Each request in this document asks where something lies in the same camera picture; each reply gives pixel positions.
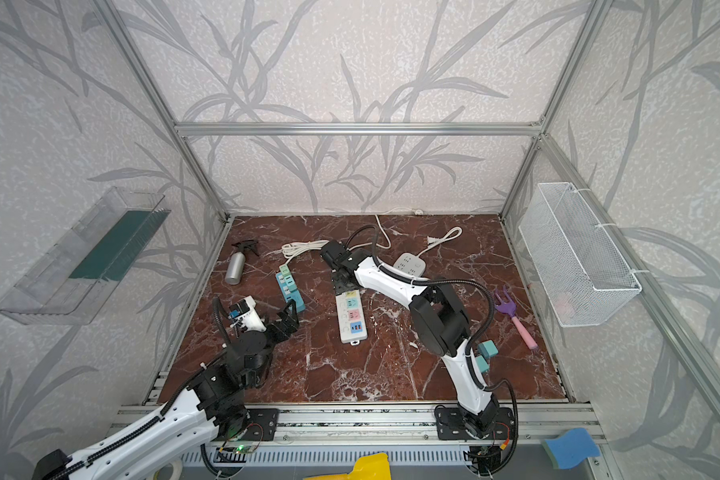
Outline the long white power strip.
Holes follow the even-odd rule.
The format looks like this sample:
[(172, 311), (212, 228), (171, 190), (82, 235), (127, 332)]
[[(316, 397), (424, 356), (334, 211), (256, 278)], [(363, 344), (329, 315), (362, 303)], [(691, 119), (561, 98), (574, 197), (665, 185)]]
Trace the long white power strip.
[(336, 297), (341, 341), (357, 346), (368, 338), (359, 290), (346, 291)]

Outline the teal power strip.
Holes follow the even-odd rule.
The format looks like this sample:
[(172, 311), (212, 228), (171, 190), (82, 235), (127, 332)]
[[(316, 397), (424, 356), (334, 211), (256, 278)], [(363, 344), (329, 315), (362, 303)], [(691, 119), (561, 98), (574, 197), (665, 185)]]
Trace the teal power strip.
[(297, 311), (298, 313), (304, 312), (304, 311), (306, 310), (306, 306), (305, 306), (303, 297), (302, 297), (302, 295), (301, 295), (301, 293), (300, 293), (300, 291), (299, 291), (296, 283), (295, 283), (295, 285), (296, 285), (296, 289), (295, 289), (295, 290), (290, 290), (290, 289), (288, 289), (287, 287), (283, 287), (283, 286), (280, 284), (279, 280), (278, 280), (278, 275), (279, 275), (279, 274), (281, 274), (280, 271), (276, 274), (276, 280), (277, 280), (277, 282), (278, 282), (278, 285), (279, 285), (280, 290), (281, 290), (281, 292), (282, 292), (282, 294), (283, 294), (283, 296), (284, 296), (285, 301), (286, 301), (286, 302), (290, 302), (291, 300), (293, 300), (293, 301), (295, 302), (295, 305), (296, 305), (296, 311)]

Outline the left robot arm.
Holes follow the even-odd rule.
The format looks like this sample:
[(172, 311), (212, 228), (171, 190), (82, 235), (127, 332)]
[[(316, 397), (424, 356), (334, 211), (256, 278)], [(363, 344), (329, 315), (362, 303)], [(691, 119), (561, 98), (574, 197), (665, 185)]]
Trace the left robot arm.
[(177, 457), (219, 436), (234, 438), (250, 424), (245, 393), (263, 386), (275, 347), (299, 328), (288, 301), (271, 322), (243, 300), (224, 308), (212, 301), (223, 348), (172, 396), (118, 433), (72, 454), (57, 449), (36, 464), (36, 479), (143, 479)]

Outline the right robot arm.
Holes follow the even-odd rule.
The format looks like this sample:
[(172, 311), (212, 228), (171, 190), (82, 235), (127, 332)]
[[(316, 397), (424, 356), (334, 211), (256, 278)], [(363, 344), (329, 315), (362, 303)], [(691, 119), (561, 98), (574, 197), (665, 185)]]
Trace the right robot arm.
[[(477, 340), (496, 313), (488, 290), (474, 280), (415, 277), (382, 262), (374, 250), (352, 251), (335, 240), (324, 245), (320, 255), (339, 279), (383, 294), (409, 310), (419, 340), (446, 366), (456, 388), (465, 428), (477, 439), (486, 437), (500, 409), (494, 391), (500, 384), (511, 385), (506, 379), (500, 384), (488, 384), (475, 359)], [(474, 287), (488, 301), (487, 318), (475, 333), (471, 331), (467, 308), (454, 289), (457, 284)]]

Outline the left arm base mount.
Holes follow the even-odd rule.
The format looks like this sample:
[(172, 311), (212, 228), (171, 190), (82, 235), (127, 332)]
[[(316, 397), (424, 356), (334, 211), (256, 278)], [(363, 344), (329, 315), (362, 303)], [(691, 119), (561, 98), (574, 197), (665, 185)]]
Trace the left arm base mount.
[(270, 442), (275, 438), (280, 410), (277, 408), (249, 409), (241, 426), (228, 430), (225, 439), (230, 442)]

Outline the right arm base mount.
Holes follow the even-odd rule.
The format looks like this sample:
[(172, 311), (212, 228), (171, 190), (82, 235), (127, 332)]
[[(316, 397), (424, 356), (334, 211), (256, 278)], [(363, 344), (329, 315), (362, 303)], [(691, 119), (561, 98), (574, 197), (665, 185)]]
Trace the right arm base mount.
[(511, 442), (515, 439), (516, 415), (509, 407), (493, 408), (483, 418), (459, 406), (437, 405), (434, 417), (439, 440)]

